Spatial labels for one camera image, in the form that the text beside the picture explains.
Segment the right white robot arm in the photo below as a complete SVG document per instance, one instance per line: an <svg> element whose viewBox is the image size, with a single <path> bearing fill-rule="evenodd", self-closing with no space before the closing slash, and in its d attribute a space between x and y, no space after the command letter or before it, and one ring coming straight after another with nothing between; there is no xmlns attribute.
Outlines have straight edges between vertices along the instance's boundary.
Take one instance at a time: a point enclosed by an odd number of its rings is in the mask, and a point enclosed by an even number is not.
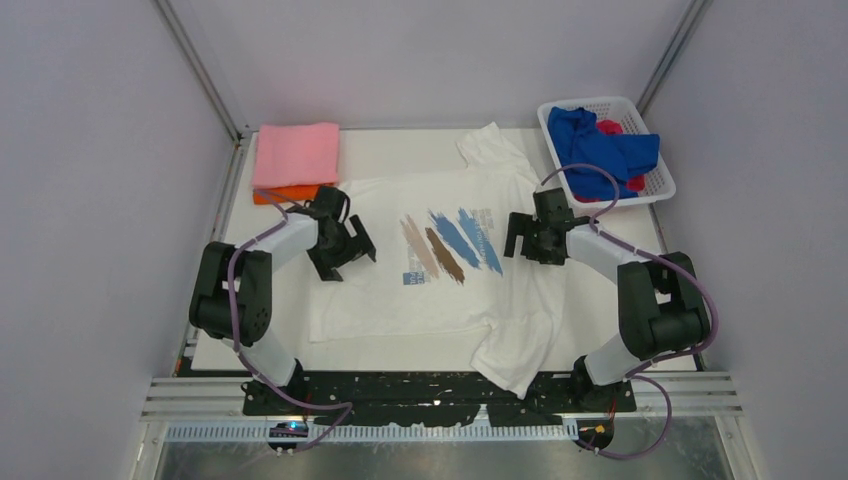
<svg viewBox="0 0 848 480"><path fill-rule="evenodd" d="M532 214L510 213L505 256L556 266L575 260L617 289L617 334L574 362L570 392L577 406L611 407L650 363L711 339L709 307L689 256L658 255L615 238L596 218L576 216L560 189L537 192L533 202Z"/></svg>

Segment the white printed t shirt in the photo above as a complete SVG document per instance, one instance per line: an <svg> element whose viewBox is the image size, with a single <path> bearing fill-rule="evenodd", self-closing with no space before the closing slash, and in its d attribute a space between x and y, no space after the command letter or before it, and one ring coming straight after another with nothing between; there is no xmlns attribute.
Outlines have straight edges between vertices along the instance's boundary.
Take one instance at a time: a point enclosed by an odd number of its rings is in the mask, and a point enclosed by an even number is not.
<svg viewBox="0 0 848 480"><path fill-rule="evenodd" d="M504 254L508 220L532 213L539 177L496 124L458 140L459 170L342 185L376 248L310 294L309 338L488 333L470 366L524 397L556 340L562 269Z"/></svg>

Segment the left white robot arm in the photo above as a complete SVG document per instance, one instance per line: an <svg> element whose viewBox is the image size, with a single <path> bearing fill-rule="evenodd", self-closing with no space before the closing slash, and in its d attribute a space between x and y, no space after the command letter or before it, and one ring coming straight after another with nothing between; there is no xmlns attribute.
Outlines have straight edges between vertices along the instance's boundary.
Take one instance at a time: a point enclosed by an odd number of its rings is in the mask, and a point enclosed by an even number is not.
<svg viewBox="0 0 848 480"><path fill-rule="evenodd" d="M317 410L306 402L305 385L295 380L301 363L269 331L273 275L306 255L320 280L340 282L340 268L376 247L351 199L336 187L321 186L303 204L267 190L259 196L280 213L280 221L240 245L213 241L203 250L189 306L190 324L227 345L251 376L268 390L280 412Z"/></svg>

